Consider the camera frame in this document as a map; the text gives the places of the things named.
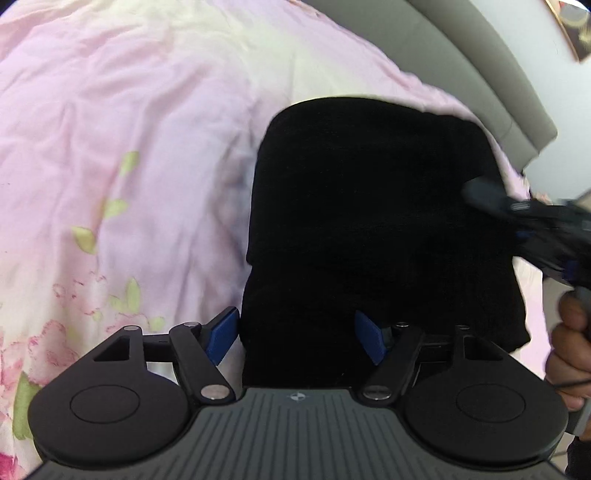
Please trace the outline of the person's right hand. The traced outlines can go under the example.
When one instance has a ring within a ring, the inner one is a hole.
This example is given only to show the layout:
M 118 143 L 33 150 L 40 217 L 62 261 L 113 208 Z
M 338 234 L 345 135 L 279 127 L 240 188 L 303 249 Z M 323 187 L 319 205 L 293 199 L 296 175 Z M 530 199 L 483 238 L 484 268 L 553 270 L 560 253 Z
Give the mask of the person's right hand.
M 558 304 L 560 322 L 550 336 L 546 380 L 570 411 L 580 410 L 590 398 L 590 317 L 573 292 Z

